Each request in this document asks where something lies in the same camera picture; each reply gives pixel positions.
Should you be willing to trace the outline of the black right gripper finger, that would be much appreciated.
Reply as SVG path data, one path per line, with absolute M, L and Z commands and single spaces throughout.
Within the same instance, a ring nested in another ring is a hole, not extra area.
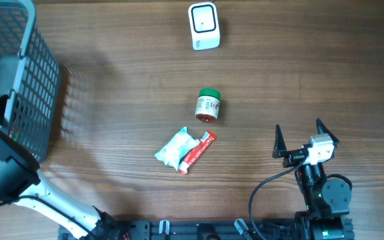
M 318 134 L 325 134 L 326 133 L 330 136 L 330 138 L 332 139 L 334 144 L 339 144 L 338 138 L 336 138 L 336 136 L 334 136 L 334 134 L 332 134 L 332 132 L 330 132 L 330 130 L 328 130 L 328 128 L 326 128 L 326 126 L 323 124 L 323 122 L 322 122 L 322 120 L 320 120 L 320 118 L 316 119 L 316 126 L 317 126 Z
M 283 138 L 282 130 L 279 124 L 275 126 L 275 142 L 274 142 L 274 152 L 285 152 L 287 147 Z

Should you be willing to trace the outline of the red snack packet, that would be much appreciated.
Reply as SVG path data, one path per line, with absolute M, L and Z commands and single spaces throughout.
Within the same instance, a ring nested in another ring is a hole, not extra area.
M 187 175 L 188 168 L 202 156 L 205 150 L 216 140 L 217 136 L 210 130 L 207 130 L 202 138 L 199 140 L 198 146 L 190 150 L 188 154 L 184 157 L 182 162 L 179 165 L 178 172 L 181 174 Z

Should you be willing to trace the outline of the green lid sauce jar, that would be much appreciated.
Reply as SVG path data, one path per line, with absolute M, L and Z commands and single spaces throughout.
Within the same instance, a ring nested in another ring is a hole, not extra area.
M 218 118 L 221 94 L 216 89 L 205 88 L 199 92 L 195 116 L 202 122 L 214 122 Z

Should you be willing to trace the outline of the teal snack pouch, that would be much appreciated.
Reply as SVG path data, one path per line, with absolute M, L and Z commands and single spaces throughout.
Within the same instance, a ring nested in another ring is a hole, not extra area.
M 187 127 L 183 127 L 155 154 L 155 158 L 177 171 L 182 158 L 198 144 L 199 140 L 188 133 Z

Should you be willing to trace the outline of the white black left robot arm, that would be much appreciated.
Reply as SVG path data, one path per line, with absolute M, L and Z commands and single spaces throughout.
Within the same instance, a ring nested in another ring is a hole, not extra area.
M 114 218 L 52 184 L 36 158 L 0 130 L 0 207 L 10 204 L 50 218 L 76 239 L 121 238 Z

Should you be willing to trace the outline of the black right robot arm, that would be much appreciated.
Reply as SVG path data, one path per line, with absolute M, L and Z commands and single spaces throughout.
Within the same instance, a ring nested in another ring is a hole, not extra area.
M 345 217 L 353 184 L 343 175 L 326 174 L 323 168 L 334 158 L 339 140 L 320 119 L 316 127 L 317 134 L 296 150 L 287 149 L 281 127 L 275 127 L 272 157 L 282 158 L 284 168 L 294 170 L 307 208 L 295 214 L 291 234 L 295 239 L 354 239 L 352 220 Z

